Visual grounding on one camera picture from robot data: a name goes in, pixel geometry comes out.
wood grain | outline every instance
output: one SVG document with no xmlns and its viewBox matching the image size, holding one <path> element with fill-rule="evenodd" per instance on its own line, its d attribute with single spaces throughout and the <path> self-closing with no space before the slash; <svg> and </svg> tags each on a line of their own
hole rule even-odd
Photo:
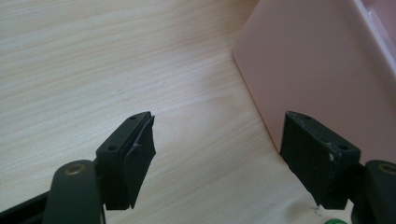
<svg viewBox="0 0 396 224">
<path fill-rule="evenodd" d="M 156 115 L 135 210 L 108 223 L 323 223 L 231 50 L 257 0 L 2 1 L 0 211 L 132 114 Z"/>
</svg>

green object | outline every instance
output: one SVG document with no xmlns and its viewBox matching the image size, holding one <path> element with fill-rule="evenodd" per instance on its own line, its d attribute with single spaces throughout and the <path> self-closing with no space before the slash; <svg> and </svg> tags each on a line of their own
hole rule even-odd
<svg viewBox="0 0 396 224">
<path fill-rule="evenodd" d="M 334 219 L 330 219 L 329 221 L 325 222 L 324 224 L 347 224 L 347 223 L 341 219 L 334 218 Z"/>
</svg>

light wood table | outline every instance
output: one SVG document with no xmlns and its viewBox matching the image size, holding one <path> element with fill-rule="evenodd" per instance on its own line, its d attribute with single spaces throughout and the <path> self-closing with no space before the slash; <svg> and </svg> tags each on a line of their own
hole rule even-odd
<svg viewBox="0 0 396 224">
<path fill-rule="evenodd" d="M 135 209 L 108 223 L 348 220 L 316 207 L 278 156 L 233 61 L 256 3 L 2 1 L 0 211 L 149 110 L 157 155 Z"/>
</svg>

pink box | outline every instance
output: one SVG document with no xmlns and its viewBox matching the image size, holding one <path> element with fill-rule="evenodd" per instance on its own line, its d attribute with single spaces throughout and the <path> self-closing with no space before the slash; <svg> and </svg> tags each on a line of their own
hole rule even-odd
<svg viewBox="0 0 396 224">
<path fill-rule="evenodd" d="M 261 0 L 233 56 L 277 148 L 285 111 L 396 162 L 396 1 Z"/>
</svg>

black mount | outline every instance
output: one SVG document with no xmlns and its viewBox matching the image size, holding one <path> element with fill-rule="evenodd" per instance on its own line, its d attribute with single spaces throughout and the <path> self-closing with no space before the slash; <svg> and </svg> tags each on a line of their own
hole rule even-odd
<svg viewBox="0 0 396 224">
<path fill-rule="evenodd" d="M 396 223 L 396 165 L 359 163 L 361 151 L 315 119 L 286 112 L 280 155 L 317 205 L 345 209 L 354 224 Z"/>
<path fill-rule="evenodd" d="M 107 210 L 134 208 L 151 160 L 154 117 L 129 117 L 96 150 L 94 161 L 60 167 L 49 192 L 0 214 L 0 223 L 106 223 Z"/>
</svg>

